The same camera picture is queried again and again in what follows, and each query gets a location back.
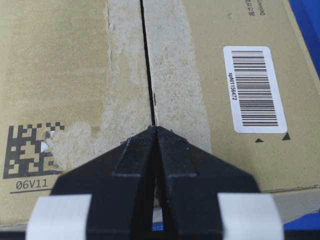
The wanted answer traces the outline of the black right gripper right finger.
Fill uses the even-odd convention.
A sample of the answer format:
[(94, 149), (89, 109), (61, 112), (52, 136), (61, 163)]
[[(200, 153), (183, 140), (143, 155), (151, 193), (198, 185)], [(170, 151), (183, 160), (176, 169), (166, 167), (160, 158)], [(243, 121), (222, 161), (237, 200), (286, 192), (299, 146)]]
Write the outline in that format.
[(273, 197), (244, 170), (157, 128), (166, 240), (283, 240)]

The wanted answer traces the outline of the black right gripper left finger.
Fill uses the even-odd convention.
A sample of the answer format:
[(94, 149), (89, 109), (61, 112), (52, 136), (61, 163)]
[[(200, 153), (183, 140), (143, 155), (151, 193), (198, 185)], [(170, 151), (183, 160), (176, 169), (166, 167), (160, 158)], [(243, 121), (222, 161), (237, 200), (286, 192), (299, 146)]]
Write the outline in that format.
[(38, 198), (28, 240), (138, 240), (152, 230), (156, 128), (63, 175)]

